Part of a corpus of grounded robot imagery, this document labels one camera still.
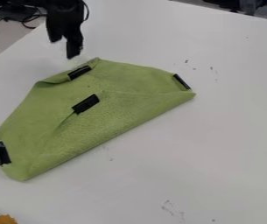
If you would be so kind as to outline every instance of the green cloth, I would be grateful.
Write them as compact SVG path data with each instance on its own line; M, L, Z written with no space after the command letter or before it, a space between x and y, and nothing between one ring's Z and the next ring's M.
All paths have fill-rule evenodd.
M195 96L173 73L156 68L98 58L83 66L91 70L74 80L66 71L37 82L2 124L8 176L31 179ZM100 102L74 113L93 94Z

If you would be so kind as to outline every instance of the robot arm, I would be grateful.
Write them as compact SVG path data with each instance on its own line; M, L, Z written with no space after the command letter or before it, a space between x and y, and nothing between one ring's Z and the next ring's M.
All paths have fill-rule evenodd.
M67 39L67 58L81 53L81 24L88 19L89 9L82 0L46 0L46 29L51 42Z

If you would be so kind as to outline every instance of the white table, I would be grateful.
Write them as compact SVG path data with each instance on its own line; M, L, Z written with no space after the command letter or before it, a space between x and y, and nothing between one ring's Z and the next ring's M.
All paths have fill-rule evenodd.
M0 55L0 124L34 82L96 56L173 71L198 95L25 183L0 170L0 209L21 224L267 223L267 20L166 0L88 4L76 61L43 25Z

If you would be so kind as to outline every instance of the folded cloth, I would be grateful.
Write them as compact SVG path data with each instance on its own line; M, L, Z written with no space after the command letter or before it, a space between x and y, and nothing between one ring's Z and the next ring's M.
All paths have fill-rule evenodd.
M34 85L0 127L0 165L31 179L194 96L177 74L92 59Z

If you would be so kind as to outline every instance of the white tabletop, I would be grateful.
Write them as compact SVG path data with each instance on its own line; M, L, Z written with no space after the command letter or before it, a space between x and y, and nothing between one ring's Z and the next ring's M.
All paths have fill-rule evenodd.
M193 101L24 183L0 208L38 224L267 223L267 20L166 0L89 0L72 61L41 25L0 55L0 124L45 77L94 57L179 74Z

